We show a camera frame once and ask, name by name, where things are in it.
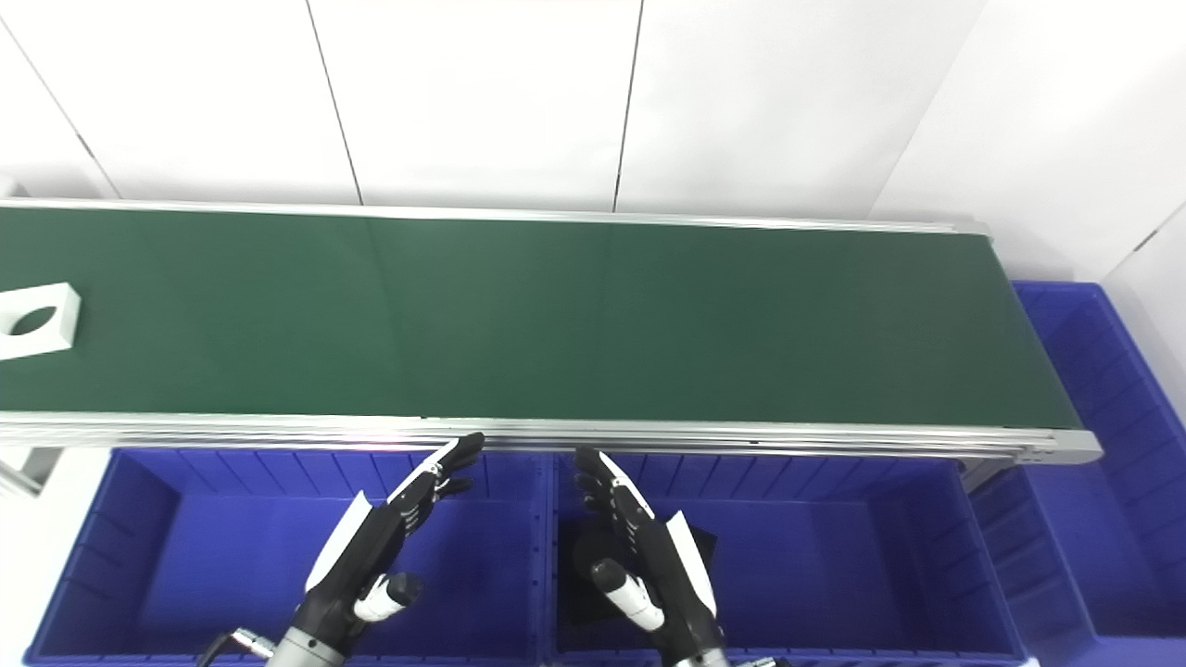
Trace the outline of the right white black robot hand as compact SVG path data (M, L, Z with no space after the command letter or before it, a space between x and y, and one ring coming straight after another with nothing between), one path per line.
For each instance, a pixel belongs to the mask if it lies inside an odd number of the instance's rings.
M581 568L616 609L649 635L663 666L725 666L714 587L686 514L657 517L629 474L597 447L578 447L576 485L607 521L614 546L589 550Z

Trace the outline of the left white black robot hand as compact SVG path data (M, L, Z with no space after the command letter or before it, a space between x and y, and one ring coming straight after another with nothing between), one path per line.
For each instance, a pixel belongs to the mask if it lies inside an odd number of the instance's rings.
M347 655L366 625L419 599L423 580L391 568L435 503L471 488L470 478L454 474L474 464L485 443L480 432L449 440L412 469L381 504L364 494L353 498L310 571L305 598L292 621L293 629L305 635L296 643Z

